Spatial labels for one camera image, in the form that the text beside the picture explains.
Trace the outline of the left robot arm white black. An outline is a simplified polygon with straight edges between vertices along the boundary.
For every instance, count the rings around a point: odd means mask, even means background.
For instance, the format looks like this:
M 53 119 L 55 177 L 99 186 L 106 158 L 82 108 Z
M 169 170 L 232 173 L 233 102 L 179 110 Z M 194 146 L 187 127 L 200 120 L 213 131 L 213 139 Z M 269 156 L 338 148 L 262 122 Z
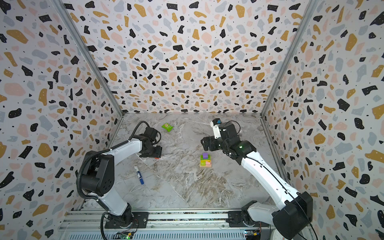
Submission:
M 137 125 L 128 140 L 103 151 L 89 151 L 77 174 L 76 187 L 79 196 L 85 200 L 95 200 L 107 213 L 108 220 L 119 228 L 134 224 L 132 207 L 124 201 L 115 189 L 115 168 L 131 155 L 141 158 L 160 158 L 161 133 L 147 125 L 142 134 L 137 135 Z

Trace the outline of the dark green block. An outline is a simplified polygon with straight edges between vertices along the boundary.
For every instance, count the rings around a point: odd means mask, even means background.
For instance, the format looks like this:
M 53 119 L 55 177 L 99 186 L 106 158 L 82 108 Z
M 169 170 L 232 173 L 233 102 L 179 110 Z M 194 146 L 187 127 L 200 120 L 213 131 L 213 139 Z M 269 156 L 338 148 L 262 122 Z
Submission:
M 201 162 L 210 162 L 212 159 L 211 159 L 211 156 L 210 155 L 201 155 L 201 158 L 200 158 Z

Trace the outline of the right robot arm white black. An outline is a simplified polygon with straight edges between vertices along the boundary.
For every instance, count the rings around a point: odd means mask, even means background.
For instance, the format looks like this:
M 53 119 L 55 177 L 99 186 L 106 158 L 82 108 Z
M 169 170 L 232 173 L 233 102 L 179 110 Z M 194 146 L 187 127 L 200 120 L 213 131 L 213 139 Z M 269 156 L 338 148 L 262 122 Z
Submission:
M 292 240 L 300 236 L 313 220 L 313 198 L 308 192 L 300 193 L 280 177 L 262 158 L 249 141 L 242 141 L 234 121 L 213 119 L 210 123 L 213 136 L 204 137 L 201 144 L 205 151 L 222 151 L 250 172 L 268 192 L 274 206 L 251 201 L 241 208 L 237 216 L 229 215 L 229 224 L 254 227 L 265 223 L 274 226 L 281 236 Z

